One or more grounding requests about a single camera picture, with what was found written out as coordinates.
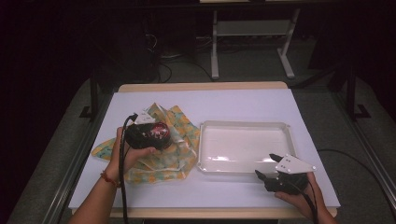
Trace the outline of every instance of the yellow floral cloth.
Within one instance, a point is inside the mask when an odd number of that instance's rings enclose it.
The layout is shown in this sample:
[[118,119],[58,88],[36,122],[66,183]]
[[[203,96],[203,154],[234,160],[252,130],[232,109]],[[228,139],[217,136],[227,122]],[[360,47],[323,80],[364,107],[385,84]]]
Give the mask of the yellow floral cloth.
[[[129,183],[156,183],[166,180],[184,179],[197,161],[200,130],[195,127],[175,105],[169,110],[153,104],[148,113],[168,125],[173,144],[146,158],[140,159],[128,171],[125,180]],[[110,139],[97,146],[92,155],[110,160],[115,139]]]

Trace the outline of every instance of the patterned cloth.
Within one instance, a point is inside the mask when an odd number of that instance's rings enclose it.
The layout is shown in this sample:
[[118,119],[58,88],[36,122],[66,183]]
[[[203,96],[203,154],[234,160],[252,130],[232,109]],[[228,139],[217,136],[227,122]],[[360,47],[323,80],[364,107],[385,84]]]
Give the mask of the patterned cloth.
[[[177,105],[165,110],[154,104],[148,113],[157,122],[168,125],[173,144],[163,151],[140,159],[128,171],[125,180],[139,184],[186,178],[197,161],[200,130],[187,119]],[[92,155],[110,160],[114,141],[115,139],[110,139],[100,144],[92,151]]]

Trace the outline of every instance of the dark background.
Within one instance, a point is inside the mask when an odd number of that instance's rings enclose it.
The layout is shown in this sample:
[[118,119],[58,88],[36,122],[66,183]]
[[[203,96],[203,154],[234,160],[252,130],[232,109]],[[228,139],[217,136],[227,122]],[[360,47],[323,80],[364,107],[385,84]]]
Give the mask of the dark background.
[[[104,1],[86,1],[84,6],[49,0],[0,3],[0,223],[7,221],[66,108],[92,71],[106,70],[100,77],[104,90],[123,82],[150,82],[162,45],[192,53],[194,37],[211,32],[206,29],[212,20],[207,11],[157,12],[149,24],[142,24],[139,18],[143,14],[114,17],[80,10],[99,3]],[[390,0],[306,7],[294,38],[313,35],[318,39],[312,68],[326,68],[349,55],[347,65],[373,87],[379,102],[396,120],[395,9]],[[238,11],[224,14],[233,15],[244,17]],[[144,48],[146,29],[159,37],[155,54]],[[134,45],[126,46],[128,38]],[[121,68],[117,62],[132,63]]]

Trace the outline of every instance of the table surface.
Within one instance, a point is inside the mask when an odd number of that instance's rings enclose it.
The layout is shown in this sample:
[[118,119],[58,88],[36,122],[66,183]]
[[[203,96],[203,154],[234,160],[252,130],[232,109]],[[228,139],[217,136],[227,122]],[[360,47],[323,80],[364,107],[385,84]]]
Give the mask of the table surface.
[[[197,127],[205,120],[281,121],[289,124],[296,156],[315,165],[325,202],[340,206],[291,90],[282,82],[126,85],[115,93],[93,147],[115,136],[125,118],[157,103],[178,105]],[[90,156],[69,204],[75,211],[107,161]],[[254,175],[208,175],[194,167],[184,180],[127,185],[128,216],[135,218],[293,218],[301,215],[267,192]],[[120,192],[111,216],[122,217]]]

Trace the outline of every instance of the clear plastic tray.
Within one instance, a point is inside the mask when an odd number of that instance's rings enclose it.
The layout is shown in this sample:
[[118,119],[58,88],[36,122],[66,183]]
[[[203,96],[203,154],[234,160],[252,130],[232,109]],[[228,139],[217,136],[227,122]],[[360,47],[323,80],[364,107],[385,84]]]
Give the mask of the clear plastic tray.
[[295,156],[290,126],[283,122],[208,120],[201,125],[198,167],[207,173],[276,173],[269,154]]

